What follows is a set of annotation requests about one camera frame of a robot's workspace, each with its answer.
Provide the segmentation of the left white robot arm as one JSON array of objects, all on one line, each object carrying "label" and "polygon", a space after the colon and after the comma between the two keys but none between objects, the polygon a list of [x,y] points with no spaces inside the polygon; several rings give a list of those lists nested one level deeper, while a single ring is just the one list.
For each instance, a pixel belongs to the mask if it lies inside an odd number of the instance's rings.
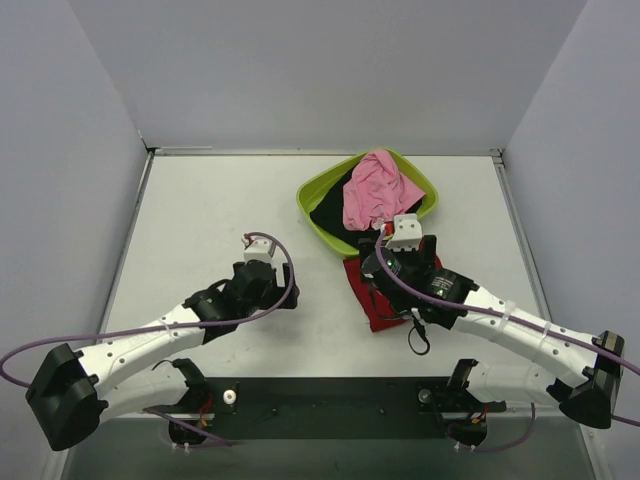
[{"label": "left white robot arm", "polygon": [[50,350],[26,400],[51,449],[75,446],[101,423],[136,410],[199,408],[205,387],[192,368],[156,374],[154,367],[171,355],[230,334],[242,323],[297,306],[299,289],[291,263],[282,266],[284,286],[278,286],[276,270],[268,263],[250,260],[233,269],[231,279],[192,294],[139,331],[78,350],[68,343]]}]

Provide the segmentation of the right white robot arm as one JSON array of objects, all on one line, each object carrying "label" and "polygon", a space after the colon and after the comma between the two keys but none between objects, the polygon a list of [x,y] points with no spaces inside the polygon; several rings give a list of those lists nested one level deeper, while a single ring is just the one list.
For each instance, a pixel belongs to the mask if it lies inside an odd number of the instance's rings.
[{"label": "right white robot arm", "polygon": [[435,239],[393,251],[373,239],[359,243],[360,275],[385,297],[393,313],[412,322],[421,339],[436,325],[496,344],[525,365],[487,365],[462,359],[449,378],[481,403],[556,406],[569,419],[610,428],[622,380],[624,339],[555,325],[500,299],[472,279],[435,263]]}]

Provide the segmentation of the pink t shirt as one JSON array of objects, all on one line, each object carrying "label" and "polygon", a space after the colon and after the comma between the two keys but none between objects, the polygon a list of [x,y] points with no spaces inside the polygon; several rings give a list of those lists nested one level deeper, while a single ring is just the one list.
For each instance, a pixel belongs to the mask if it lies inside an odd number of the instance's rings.
[{"label": "pink t shirt", "polygon": [[384,149],[368,152],[357,163],[342,192],[342,221],[348,231],[378,228],[407,213],[425,196]]}]

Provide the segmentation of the black t shirt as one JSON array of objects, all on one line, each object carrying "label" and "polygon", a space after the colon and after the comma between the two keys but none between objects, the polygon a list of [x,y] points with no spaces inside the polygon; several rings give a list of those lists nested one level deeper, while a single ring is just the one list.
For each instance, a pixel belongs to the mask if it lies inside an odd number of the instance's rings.
[{"label": "black t shirt", "polygon": [[[342,221],[343,192],[342,187],[351,178],[351,173],[355,166],[350,169],[338,182],[330,188],[325,198],[311,212],[311,219],[324,230],[335,235],[342,241],[353,247],[358,246],[358,242],[363,238],[375,239],[378,236],[378,228],[371,228],[365,231],[348,231]],[[417,202],[407,213],[416,212],[421,201]]]}]

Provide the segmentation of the red t shirt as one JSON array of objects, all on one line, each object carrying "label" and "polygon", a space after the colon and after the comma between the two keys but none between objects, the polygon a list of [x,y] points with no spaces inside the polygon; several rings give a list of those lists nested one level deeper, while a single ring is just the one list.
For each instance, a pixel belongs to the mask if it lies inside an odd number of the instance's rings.
[{"label": "red t shirt", "polygon": [[[427,253],[426,258],[421,257],[417,252],[396,252],[394,255],[404,265],[410,263],[410,260],[415,262],[424,260],[426,266],[442,267],[437,253]],[[342,263],[351,289],[369,320],[371,332],[381,332],[413,320],[410,313],[405,315],[397,313],[386,296],[372,284],[362,280],[359,257],[345,258]]]}]

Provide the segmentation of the green plastic basin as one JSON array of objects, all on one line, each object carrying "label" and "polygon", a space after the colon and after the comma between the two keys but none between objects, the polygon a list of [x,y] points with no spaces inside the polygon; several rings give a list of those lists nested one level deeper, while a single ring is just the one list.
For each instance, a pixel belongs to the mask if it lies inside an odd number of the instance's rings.
[{"label": "green plastic basin", "polygon": [[[393,149],[383,147],[394,159],[399,171],[407,176],[414,184],[416,184],[424,193],[419,207],[416,210],[418,219],[424,218],[433,211],[439,203],[439,194],[429,179],[406,157],[397,153]],[[354,156],[348,157],[340,161],[329,169],[319,173],[299,187],[297,191],[297,204],[308,223],[318,234],[320,239],[324,241],[330,249],[342,257],[353,257],[358,255],[356,247],[342,241],[335,235],[324,230],[311,219],[311,212],[321,203],[340,178],[342,178],[350,169],[352,169],[364,156],[366,152],[361,152]]]}]

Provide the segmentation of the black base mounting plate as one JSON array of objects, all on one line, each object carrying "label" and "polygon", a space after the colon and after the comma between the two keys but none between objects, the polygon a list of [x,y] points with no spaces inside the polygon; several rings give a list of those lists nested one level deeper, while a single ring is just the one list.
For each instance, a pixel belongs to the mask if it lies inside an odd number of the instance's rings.
[{"label": "black base mounting plate", "polygon": [[505,409],[450,387],[446,377],[209,377],[165,410],[204,416],[227,440],[414,440],[443,437],[438,415]]}]

